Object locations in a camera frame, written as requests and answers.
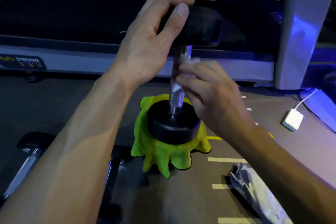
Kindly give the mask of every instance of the person's right hand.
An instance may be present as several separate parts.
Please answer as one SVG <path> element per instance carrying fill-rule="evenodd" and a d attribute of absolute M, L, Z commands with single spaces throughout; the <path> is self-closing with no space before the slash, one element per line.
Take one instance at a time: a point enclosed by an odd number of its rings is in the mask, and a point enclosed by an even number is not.
<path fill-rule="evenodd" d="M 217 61 L 183 63 L 183 73 L 176 81 L 183 86 L 197 116 L 218 136 L 228 141 L 237 133 L 255 126 L 243 101 L 238 85 Z"/>

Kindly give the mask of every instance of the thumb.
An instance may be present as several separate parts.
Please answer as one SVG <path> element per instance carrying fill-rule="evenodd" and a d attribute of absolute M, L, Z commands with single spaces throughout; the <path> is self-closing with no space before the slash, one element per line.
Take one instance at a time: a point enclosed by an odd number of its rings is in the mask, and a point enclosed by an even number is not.
<path fill-rule="evenodd" d="M 189 7 L 184 4 L 178 4 L 170 15 L 165 27 L 160 34 L 157 35 L 159 42 L 166 42 L 171 45 L 175 38 L 183 29 L 189 15 Z"/>

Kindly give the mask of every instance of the sticker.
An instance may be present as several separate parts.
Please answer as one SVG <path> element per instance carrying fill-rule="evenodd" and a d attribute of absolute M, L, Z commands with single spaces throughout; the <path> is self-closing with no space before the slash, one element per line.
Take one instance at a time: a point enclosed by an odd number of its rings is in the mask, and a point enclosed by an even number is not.
<path fill-rule="evenodd" d="M 38 56 L 0 54 L 0 65 L 10 68 L 47 69 L 43 60 Z"/>

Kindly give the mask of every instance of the yellow-green towel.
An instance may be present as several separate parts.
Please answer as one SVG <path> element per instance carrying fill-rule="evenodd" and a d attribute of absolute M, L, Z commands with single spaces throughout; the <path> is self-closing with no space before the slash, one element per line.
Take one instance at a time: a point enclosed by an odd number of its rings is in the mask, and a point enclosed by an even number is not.
<path fill-rule="evenodd" d="M 134 157 L 145 156 L 142 170 L 149 171 L 156 164 L 161 174 L 168 179 L 168 163 L 171 162 L 178 169 L 187 169 L 191 166 L 190 152 L 195 149 L 207 153 L 211 146 L 207 139 L 204 123 L 201 121 L 197 137 L 185 144 L 173 145 L 160 142 L 151 136 L 147 130 L 147 111 L 156 102 L 169 99 L 168 94 L 155 97 L 144 97 L 140 101 L 141 112 L 135 121 L 135 141 L 131 155 Z"/>

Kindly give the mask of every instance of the dumbbell handle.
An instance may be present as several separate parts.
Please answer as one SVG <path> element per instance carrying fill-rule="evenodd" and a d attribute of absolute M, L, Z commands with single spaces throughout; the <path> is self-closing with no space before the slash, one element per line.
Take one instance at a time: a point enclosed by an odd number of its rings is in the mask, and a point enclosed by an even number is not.
<path fill-rule="evenodd" d="M 175 48 L 175 56 L 173 63 L 173 72 L 170 80 L 174 80 L 179 73 L 179 65 L 184 60 L 189 60 L 191 57 L 191 45 L 182 45 Z M 169 95 L 169 105 L 170 105 L 170 114 L 176 115 L 179 114 L 183 105 L 184 99 L 184 91 L 179 89 L 175 92 L 172 91 L 170 87 L 170 95 Z"/>

